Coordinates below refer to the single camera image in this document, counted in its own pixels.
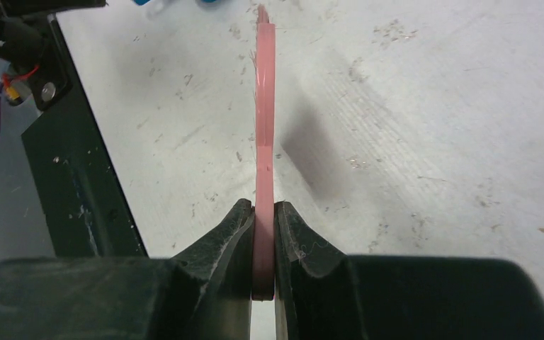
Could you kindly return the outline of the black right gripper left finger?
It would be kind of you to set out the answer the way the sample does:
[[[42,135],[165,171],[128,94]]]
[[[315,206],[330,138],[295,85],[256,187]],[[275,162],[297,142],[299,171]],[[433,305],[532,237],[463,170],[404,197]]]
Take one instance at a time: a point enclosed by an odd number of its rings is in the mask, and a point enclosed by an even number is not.
[[[0,262],[0,339],[248,339],[254,214],[238,200],[170,259]]]

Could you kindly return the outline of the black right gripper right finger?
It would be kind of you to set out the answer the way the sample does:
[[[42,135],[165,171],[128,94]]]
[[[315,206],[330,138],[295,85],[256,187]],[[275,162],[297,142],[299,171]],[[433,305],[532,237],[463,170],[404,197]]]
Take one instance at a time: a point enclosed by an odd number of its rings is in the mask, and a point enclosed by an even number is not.
[[[501,259],[348,255],[275,205],[278,339],[544,339],[544,300]]]

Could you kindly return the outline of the pink hand brush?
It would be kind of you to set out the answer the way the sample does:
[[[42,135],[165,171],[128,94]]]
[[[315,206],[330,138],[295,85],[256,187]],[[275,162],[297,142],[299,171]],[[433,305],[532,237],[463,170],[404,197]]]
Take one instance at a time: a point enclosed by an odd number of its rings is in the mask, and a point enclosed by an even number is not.
[[[274,184],[273,146],[275,135],[276,26],[265,6],[258,6],[255,66],[256,187],[252,259],[253,300],[274,296]]]

